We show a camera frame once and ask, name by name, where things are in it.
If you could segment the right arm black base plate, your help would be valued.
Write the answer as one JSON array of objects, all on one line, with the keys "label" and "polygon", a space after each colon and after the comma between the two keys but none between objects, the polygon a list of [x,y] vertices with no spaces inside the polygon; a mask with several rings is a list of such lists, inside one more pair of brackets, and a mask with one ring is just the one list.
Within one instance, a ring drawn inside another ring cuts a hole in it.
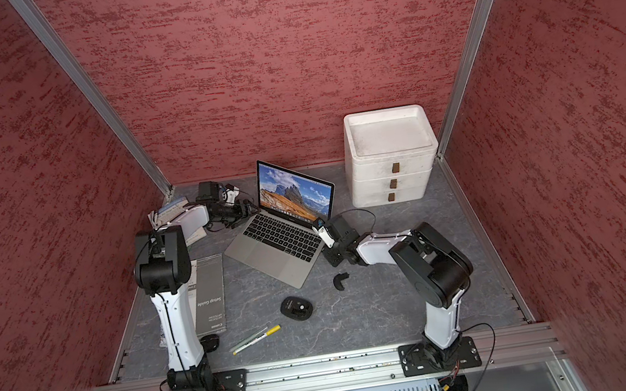
[{"label": "right arm black base plate", "polygon": [[431,342],[398,347],[399,361],[406,377],[442,373],[464,368],[480,367],[483,364],[480,353],[471,337],[457,337],[452,346],[439,349]]}]

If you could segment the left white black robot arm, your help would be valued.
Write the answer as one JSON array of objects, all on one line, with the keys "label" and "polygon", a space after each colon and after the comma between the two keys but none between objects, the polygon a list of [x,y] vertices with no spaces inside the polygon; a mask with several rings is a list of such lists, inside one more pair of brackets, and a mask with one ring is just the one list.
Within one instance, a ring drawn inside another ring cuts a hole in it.
[{"label": "left white black robot arm", "polygon": [[258,211],[232,184],[204,181],[194,201],[182,198],[148,215],[152,228],[136,235],[134,278],[158,311],[168,351],[170,391],[217,391],[189,303],[192,263],[189,237],[215,223],[239,225]]}]

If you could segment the black mouse battery cover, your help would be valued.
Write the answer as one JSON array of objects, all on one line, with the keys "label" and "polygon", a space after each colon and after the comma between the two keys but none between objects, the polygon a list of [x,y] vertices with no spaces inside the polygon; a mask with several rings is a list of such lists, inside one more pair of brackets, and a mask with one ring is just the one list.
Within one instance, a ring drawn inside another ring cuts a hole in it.
[{"label": "black mouse battery cover", "polygon": [[349,279],[349,277],[351,277],[349,273],[340,273],[338,275],[335,275],[332,281],[335,289],[340,292],[345,291],[344,282],[346,281],[346,279]]}]

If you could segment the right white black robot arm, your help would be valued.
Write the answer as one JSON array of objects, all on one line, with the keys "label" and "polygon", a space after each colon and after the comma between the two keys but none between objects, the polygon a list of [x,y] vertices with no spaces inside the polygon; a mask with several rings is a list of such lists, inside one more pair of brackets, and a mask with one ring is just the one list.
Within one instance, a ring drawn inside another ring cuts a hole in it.
[{"label": "right white black robot arm", "polygon": [[312,231],[324,258],[338,266],[396,265],[426,305],[422,351],[434,367],[454,360],[460,344],[461,299],[471,286],[472,262],[431,224],[399,233],[359,233],[344,217],[317,219]]}]

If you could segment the black wireless mouse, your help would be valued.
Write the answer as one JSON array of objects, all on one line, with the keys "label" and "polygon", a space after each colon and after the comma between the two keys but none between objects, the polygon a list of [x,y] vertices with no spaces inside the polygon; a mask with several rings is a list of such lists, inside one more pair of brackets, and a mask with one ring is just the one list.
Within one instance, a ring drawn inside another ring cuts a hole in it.
[{"label": "black wireless mouse", "polygon": [[313,315],[314,308],[313,304],[304,298],[287,296],[282,301],[279,310],[289,319],[304,322]]}]

